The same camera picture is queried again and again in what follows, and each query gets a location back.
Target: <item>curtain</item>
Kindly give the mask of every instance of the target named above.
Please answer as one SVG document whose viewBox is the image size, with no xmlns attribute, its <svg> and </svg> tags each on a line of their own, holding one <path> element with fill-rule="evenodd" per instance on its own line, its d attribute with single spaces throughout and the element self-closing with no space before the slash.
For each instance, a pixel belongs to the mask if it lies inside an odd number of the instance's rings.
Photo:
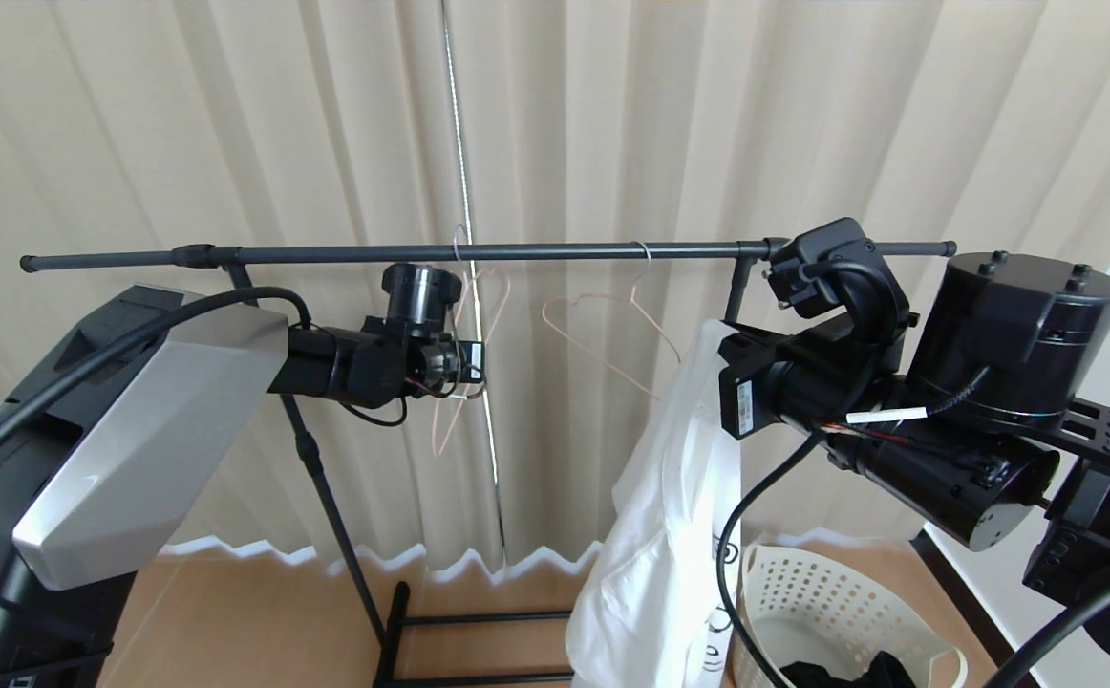
<svg viewBox="0 0 1110 688">
<path fill-rule="evenodd" d="M 1108 265 L 1110 3 L 0 3 L 0 397 L 127 284 L 228 287 L 172 266 L 26 275 L 21 253 L 448 244 L 458 223 L 476 243 L 760 239 L 841 215 L 879 241 Z M 926 313 L 944 261 L 890 262 Z M 251 272 L 357 327 L 384 310 L 383 266 Z M 353 538 L 381 556 L 421 543 L 434 566 L 475 548 L 498 567 L 602 539 L 655 401 L 561 338 L 543 304 L 634 283 L 686 348 L 724 313 L 730 270 L 495 266 L 511 296 L 490 341 L 490 414 L 468 403 L 440 457 L 432 401 L 400 429 L 302 401 Z M 502 280 L 480 289 L 461 327 L 502 300 Z M 673 377 L 672 350 L 629 306 L 555 301 L 549 315 L 657 395 Z M 741 320 L 807 325 L 759 279 Z M 797 439 L 748 439 L 747 483 Z M 748 522 L 919 526 L 821 456 Z M 263 399 L 174 540 L 210 534 L 336 556 L 278 402 Z"/>
</svg>

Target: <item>white laundry basket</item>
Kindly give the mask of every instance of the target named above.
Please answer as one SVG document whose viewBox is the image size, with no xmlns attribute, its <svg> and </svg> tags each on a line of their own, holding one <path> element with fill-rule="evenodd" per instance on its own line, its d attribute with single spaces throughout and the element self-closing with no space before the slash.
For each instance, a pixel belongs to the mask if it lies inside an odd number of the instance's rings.
<svg viewBox="0 0 1110 688">
<path fill-rule="evenodd" d="M 962 652 L 936 636 L 901 598 L 817 554 L 750 545 L 743 557 L 739 598 L 739 616 L 777 669 L 803 661 L 825 667 L 835 678 L 854 680 L 886 650 L 904 665 L 917 688 L 929 688 L 935 658 L 952 651 L 960 667 L 953 688 L 967 679 Z M 737 637 L 734 679 L 738 688 L 771 685 Z"/>
</svg>

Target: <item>light brown floor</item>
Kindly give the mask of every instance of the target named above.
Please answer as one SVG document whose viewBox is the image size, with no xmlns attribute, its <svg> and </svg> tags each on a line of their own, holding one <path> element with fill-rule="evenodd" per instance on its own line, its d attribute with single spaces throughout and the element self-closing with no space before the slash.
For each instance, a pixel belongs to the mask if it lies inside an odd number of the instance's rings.
<svg viewBox="0 0 1110 688">
<path fill-rule="evenodd" d="M 996 669 L 908 544 L 808 548 L 904 597 L 967 655 L 969 687 Z M 411 584 L 412 615 L 566 609 L 583 584 L 583 575 L 555 567 L 536 567 L 502 585 L 470 567 L 457 580 L 435 584 L 423 561 L 392 574 L 366 561 L 366 578 L 383 617 L 397 580 Z M 377 651 L 359 605 L 350 576 L 330 578 L 316 563 L 290 567 L 271 556 L 233 559 L 219 553 L 161 558 L 140 574 L 101 688 L 367 687 Z M 403 639 L 398 678 L 557 671 L 565 662 L 559 621 L 416 628 Z M 949 685 L 952 670 L 944 666 L 936 676 Z"/>
</svg>

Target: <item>black clothes rack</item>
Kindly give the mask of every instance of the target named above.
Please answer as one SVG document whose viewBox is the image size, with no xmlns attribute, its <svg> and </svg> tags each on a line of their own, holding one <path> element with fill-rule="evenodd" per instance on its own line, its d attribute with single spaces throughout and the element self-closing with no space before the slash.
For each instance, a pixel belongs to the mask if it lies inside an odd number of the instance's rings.
<svg viewBox="0 0 1110 688">
<path fill-rule="evenodd" d="M 750 269 L 757 261 L 768 260 L 780 250 L 786 240 L 758 241 L 655 241 L 654 243 L 617 244 L 418 244 L 418 246 L 297 246 L 297 247 L 241 247 L 188 244 L 171 251 L 142 251 L 123 253 L 85 253 L 71 256 L 23 256 L 19 264 L 24 272 L 83 269 L 111 269 L 111 266 L 176 265 L 185 269 L 224 270 L 236 289 L 253 286 L 245 265 L 302 265 L 303 263 L 393 263 L 393 262 L 468 262 L 468 261 L 587 261 L 587 260 L 725 260 L 734 261 L 729 280 L 729 301 L 725 306 L 725 321 L 736 322 L 743 307 L 743 295 L 750 282 Z M 952 256 L 956 244 L 895 243 L 878 244 L 887 256 Z M 546 684 L 572 679 L 571 670 L 528 671 L 488 676 L 457 676 L 434 678 L 396 678 L 397 655 L 402 631 L 416 626 L 451 626 L 468 623 L 523 623 L 542 619 L 568 618 L 571 610 L 542 610 L 542 613 L 475 614 L 448 616 L 407 616 L 411 587 L 405 581 L 394 587 L 394 599 L 389 618 L 383 623 L 376 610 L 372 591 L 367 588 L 360 559 L 355 558 L 351 536 L 339 513 L 330 483 L 322 465 L 319 444 L 305 427 L 296 399 L 281 395 L 294 436 L 296 453 L 305 465 L 313 486 L 322 500 L 322 508 L 335 535 L 346 570 L 360 594 L 364 614 L 372 624 L 381 657 L 376 664 L 373 688 L 437 688 L 460 685 Z"/>
</svg>

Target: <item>black baseboard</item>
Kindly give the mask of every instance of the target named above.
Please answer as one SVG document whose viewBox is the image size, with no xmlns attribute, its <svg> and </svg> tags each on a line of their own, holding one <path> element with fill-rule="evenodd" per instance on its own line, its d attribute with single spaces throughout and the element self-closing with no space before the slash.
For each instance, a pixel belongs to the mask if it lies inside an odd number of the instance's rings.
<svg viewBox="0 0 1110 688">
<path fill-rule="evenodd" d="M 941 554 L 941 549 L 938 548 L 936 543 L 930 539 L 927 533 L 921 530 L 912 539 L 912 547 L 916 548 L 916 553 L 925 560 L 925 565 L 929 567 L 929 570 L 938 579 L 938 583 L 941 584 L 942 590 L 953 600 L 953 604 L 958 607 L 958 613 L 962 614 L 967 626 L 970 626 L 970 629 L 976 633 L 976 637 L 978 637 L 979 643 L 988 652 L 988 657 L 992 657 L 992 661 L 997 666 L 1001 666 L 1008 661 L 1013 655 L 1013 648 L 1010 647 L 1009 640 L 1006 640 L 1005 636 L 1001 636 L 1001 631 L 997 629 L 997 625 L 992 621 L 992 618 L 988 616 L 987 610 L 979 604 L 975 594 L 967 587 L 967 584 L 958 575 L 958 571 L 949 563 L 949 559 L 945 558 L 945 554 Z M 1027 676 L 1021 682 L 1018 682 L 1018 688 L 1043 687 L 1039 685 L 1038 680 L 1031 676 Z"/>
</svg>

